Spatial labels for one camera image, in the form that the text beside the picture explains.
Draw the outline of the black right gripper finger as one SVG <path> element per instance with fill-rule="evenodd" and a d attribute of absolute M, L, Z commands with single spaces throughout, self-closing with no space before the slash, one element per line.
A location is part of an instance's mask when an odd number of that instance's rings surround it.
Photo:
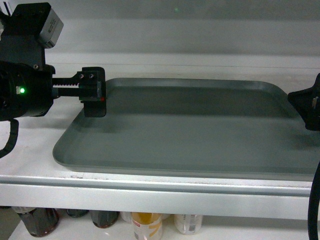
<path fill-rule="evenodd" d="M 301 116 L 307 130 L 320 130 L 320 74 L 312 87 L 290 92 L 287 99 Z"/>

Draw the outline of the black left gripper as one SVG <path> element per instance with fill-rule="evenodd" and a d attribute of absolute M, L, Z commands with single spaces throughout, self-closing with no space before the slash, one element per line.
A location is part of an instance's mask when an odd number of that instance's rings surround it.
<path fill-rule="evenodd" d="M 107 113 L 106 76 L 102 67 L 83 67 L 72 77 L 53 78 L 38 37 L 52 9 L 47 2 L 16 6 L 11 16 L 1 14 L 0 119 L 42 117 L 54 98 L 78 97 L 84 116 L 102 118 Z"/>

